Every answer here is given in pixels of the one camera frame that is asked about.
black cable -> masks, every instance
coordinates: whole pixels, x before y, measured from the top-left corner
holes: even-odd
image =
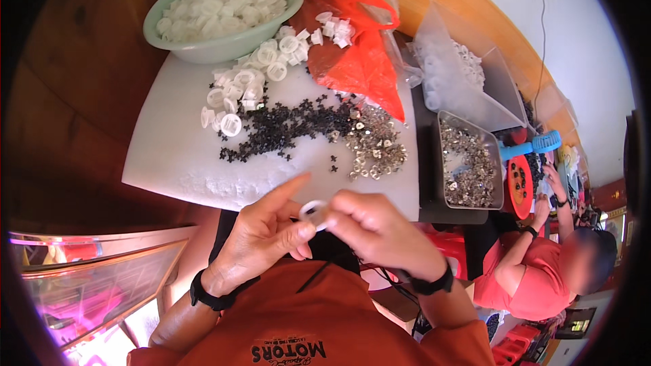
[[[299,288],[298,291],[296,291],[296,294],[298,294],[299,292],[302,292],[303,290],[305,290],[305,287],[307,287],[308,285],[310,285],[310,283],[312,283],[312,281],[314,281],[314,279],[316,278],[316,276],[318,276],[319,274],[321,274],[321,272],[324,271],[324,270],[326,269],[326,267],[328,267],[328,266],[330,265],[330,263],[332,263],[332,262],[331,262],[331,261],[326,261],[326,262],[323,264],[323,266],[319,267],[319,269],[318,269],[316,272],[314,272],[314,274],[312,275],[312,277],[310,277],[307,281],[305,281],[305,284],[303,284],[303,285],[301,286],[301,288]]]
[[[545,71],[545,57],[547,56],[547,31],[545,30],[545,0],[542,0],[542,13],[540,14],[540,25],[542,27],[542,62],[540,63],[540,78],[538,79],[538,90],[536,91],[536,96],[533,98],[533,113],[534,121],[538,121],[538,95],[540,95],[540,86],[542,84],[542,73]],[[536,130],[542,126],[542,123],[538,123]]]

finger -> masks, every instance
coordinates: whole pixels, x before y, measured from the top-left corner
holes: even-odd
[[[292,257],[294,257],[294,259],[296,259],[296,260],[298,260],[298,261],[305,260],[305,257],[304,257],[303,255],[301,255],[300,253],[298,253],[298,251],[297,251],[296,249],[290,251],[289,254],[290,254]]]
[[[273,258],[280,258],[307,243],[316,234],[316,228],[310,222],[297,222],[285,227],[269,239],[269,251]]]
[[[277,212],[276,218],[278,222],[289,221],[290,218],[298,219],[298,214],[301,210],[301,204],[296,201],[289,200]]]
[[[259,201],[251,205],[251,210],[256,213],[274,213],[280,210],[310,181],[310,173],[304,173],[294,177],[284,184],[280,184]]]
[[[303,243],[301,246],[298,246],[296,248],[296,251],[306,259],[312,259],[312,249],[307,243]]]
[[[362,229],[350,216],[336,210],[329,212],[327,223],[330,233],[343,240],[353,250],[362,253],[364,248],[371,246],[380,238],[378,234]]]
[[[353,219],[366,229],[375,230],[377,218],[383,215],[373,215],[374,212],[386,211],[387,205],[383,203],[386,198],[381,194],[359,194],[349,190],[341,190],[330,200],[330,209],[352,216]]]

black wristband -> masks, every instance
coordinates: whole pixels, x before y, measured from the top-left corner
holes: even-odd
[[[237,297],[240,292],[249,288],[260,279],[260,276],[252,278],[246,281],[244,284],[239,285],[229,294],[223,295],[221,297],[215,297],[208,294],[201,285],[201,275],[203,274],[204,270],[201,270],[199,273],[197,273],[195,278],[192,280],[192,283],[190,283],[190,304],[194,307],[197,305],[198,301],[201,301],[208,307],[212,308],[213,311],[221,311],[222,309],[231,308],[232,305],[235,304],[235,297]]]
[[[418,294],[421,295],[432,295],[438,290],[445,290],[446,292],[451,292],[454,276],[452,275],[452,268],[450,267],[450,263],[448,263],[447,261],[445,263],[447,263],[447,268],[445,269],[445,273],[443,273],[440,279],[436,280],[433,283],[429,283],[419,278],[411,277],[410,274],[409,279],[411,282],[411,287],[413,287],[414,291],[416,291]]]
[[[531,233],[531,236],[533,236],[533,239],[538,237],[538,232],[536,232],[536,230],[534,228],[532,228],[531,226],[527,226],[522,231]]]
[[[565,204],[566,204],[569,200],[570,200],[569,198],[565,197],[565,201],[564,201],[564,202],[560,202],[560,201],[558,200],[558,197],[556,197],[556,209],[558,209],[558,208],[563,208],[563,207],[565,206]]]

red shirt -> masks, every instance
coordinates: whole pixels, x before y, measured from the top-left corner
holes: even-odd
[[[514,317],[529,321],[555,317],[570,305],[570,290],[560,278],[560,244],[541,237],[531,243],[522,259],[527,269],[513,297],[495,280],[495,267],[518,236],[517,232],[504,234],[488,251],[484,275],[475,279],[473,301],[486,308],[506,309]]]
[[[272,267],[187,354],[140,348],[128,366],[495,364],[484,322],[435,328],[418,343],[378,312],[366,281],[334,264],[296,294],[322,264]]]

